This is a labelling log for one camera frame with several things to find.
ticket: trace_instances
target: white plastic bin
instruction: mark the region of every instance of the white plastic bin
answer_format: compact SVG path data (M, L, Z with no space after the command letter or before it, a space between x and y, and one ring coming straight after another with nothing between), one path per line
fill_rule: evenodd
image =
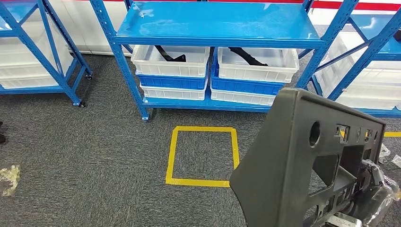
M327 69L316 72L316 78L327 97L332 91L330 76L324 74ZM353 108L391 110L401 103L401 84L351 83L337 98L336 102Z
M139 85L145 97L149 98L171 98L171 99L187 99L187 100L205 100L205 90L208 80L205 82L203 90L181 89L170 87L146 87Z
M274 98L276 98L276 96L261 95L255 93L223 91L223 90L215 90L212 88L210 88L210 90L211 90L211 99L219 101L235 102L235 103L273 105Z
M289 83L299 69L296 49L243 48L268 66L249 65L227 47L218 48L220 78Z
M72 60L68 49L63 55L60 55L64 75L71 66ZM57 85L53 77L41 64L13 66L11 68L0 67L0 84L5 89Z
M69 50L65 47L63 52L59 52L59 58L61 67L63 69L64 74L67 72L67 69L72 63L72 56ZM51 57L49 59L50 63L53 65L55 69L56 63L54 58ZM10 65L10 66L0 66L0 79L1 78L22 78L25 76L42 76L42 75L49 75L47 70L39 63L34 64L24 64L24 65Z
M62 38L60 32L52 25L52 23L50 23L50 25L56 48L57 50L61 51L66 43ZM49 52L51 52L51 49L38 10L34 13L34 15L30 16L28 21L26 21L22 25L22 28L36 44L36 46L40 49L40 51L42 51L49 59ZM36 59L36 57L25 46L25 44L21 42L19 38L0 38L0 66L33 64L37 62L38 60Z
M401 98L377 99L371 97L355 97L341 95L336 102L353 108L392 110L401 102Z
M198 46L163 46L172 58L182 54L186 62L168 62L155 46L135 45L131 61L138 74L178 77L204 77L210 47Z
M63 50L67 49L64 39L61 35L53 33L53 37L59 54L63 52ZM54 61L52 49L50 47L49 40L47 39L46 32L42 32L42 34L36 39L33 39L33 41L48 60ZM39 63L39 60L24 44L22 44L20 40L18 40L18 44L0 45L0 66L35 63Z
M23 78L1 78L0 84L5 89L24 88L24 87L47 87L56 86L57 82L49 75L26 76Z
M356 32L340 32L333 44L328 50L328 54L322 64L328 62L335 57L345 53L348 50L363 43L362 38ZM325 67L316 73L318 79L324 75L326 88L323 89L323 96L327 97L344 78L355 62L360 58L366 48L337 61L336 63ZM397 86L401 84L401 64L397 61L372 61L361 73L352 81L351 85L355 83L370 83L373 85L394 84ZM367 96L371 96L371 91L366 90Z

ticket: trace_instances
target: blue plastic crate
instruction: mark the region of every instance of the blue plastic crate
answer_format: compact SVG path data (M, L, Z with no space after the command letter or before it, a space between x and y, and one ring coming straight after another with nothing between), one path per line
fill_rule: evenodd
M171 77L136 74L142 86L147 87L170 87L182 89L203 90L205 88L206 76L196 77Z
M285 83L252 81L241 79L222 79L218 77L217 48L213 53L210 86L215 90L237 91L275 96Z

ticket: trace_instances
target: blue metal shelving unit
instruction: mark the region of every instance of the blue metal shelving unit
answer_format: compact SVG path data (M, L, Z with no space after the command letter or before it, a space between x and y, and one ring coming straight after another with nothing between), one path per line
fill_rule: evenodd
M142 98L122 46L300 48L305 49L300 58L314 50L315 64L309 66L314 72L357 4L357 0L344 0L327 32L319 37L307 15L314 0L303 4L124 1L128 13L116 32L103 1L90 0L143 120L148 119L147 108L267 112L270 107L214 101L209 88L204 101Z
M326 62L318 68L313 67L315 70L305 70L297 83L297 87L305 88L306 84L312 81L316 92L322 95L322 89L313 74L317 70L321 70L366 46L368 46L366 51L328 96L329 99L336 100L341 95L343 89L347 88L371 61L401 61L401 43L393 38L395 32L401 27L401 9L399 9L395 15L350 15L347 18L347 22L355 28L364 40L364 43ZM401 111L397 108L392 110L359 110L375 117L401 117Z
M32 15L35 10L39 10L43 19L44 28L47 33L50 47L56 62L57 68L55 69L43 53L38 49L28 34L22 29L22 24ZM63 72L60 64L60 59L56 50L53 35L50 30L49 21L47 20L48 14L58 30L64 37L73 52L74 60L69 69ZM75 94L82 76L85 74L86 78L92 78L92 70L89 68L81 53L78 51L74 42L72 41L67 30L61 23L59 17L56 15L54 9L48 0L14 0L14 1L0 1L0 38L4 37L18 37L23 44L34 54L44 68L50 73L54 80L59 84L58 86L51 87L29 87L29 88L15 88L4 89L0 85L0 95L5 94L39 94L39 93L65 93L73 102L73 105L84 107L84 103ZM80 64L80 71L72 86L68 85L74 69Z

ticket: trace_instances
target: dark gray plastic panel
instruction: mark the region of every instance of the dark gray plastic panel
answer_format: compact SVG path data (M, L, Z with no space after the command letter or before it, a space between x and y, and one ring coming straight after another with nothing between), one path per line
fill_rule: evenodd
M359 166L362 159L377 163L384 129L370 115L282 89L230 177L248 227L318 227L345 209L371 181ZM326 184L314 193L308 191L312 170ZM305 219L310 208L315 211Z

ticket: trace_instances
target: wheel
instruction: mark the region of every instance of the wheel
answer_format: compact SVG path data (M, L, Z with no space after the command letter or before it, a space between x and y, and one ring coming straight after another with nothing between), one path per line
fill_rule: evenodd
M85 106L87 106L87 105L84 102L79 103L79 107L84 108Z

